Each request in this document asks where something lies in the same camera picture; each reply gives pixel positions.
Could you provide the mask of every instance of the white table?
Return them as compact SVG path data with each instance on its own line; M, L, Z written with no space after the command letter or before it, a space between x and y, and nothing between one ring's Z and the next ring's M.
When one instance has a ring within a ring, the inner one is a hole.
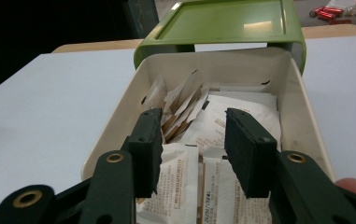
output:
M307 40L304 81L336 177L356 177L356 36ZM0 202L80 169L135 69L133 49L40 55L0 85Z

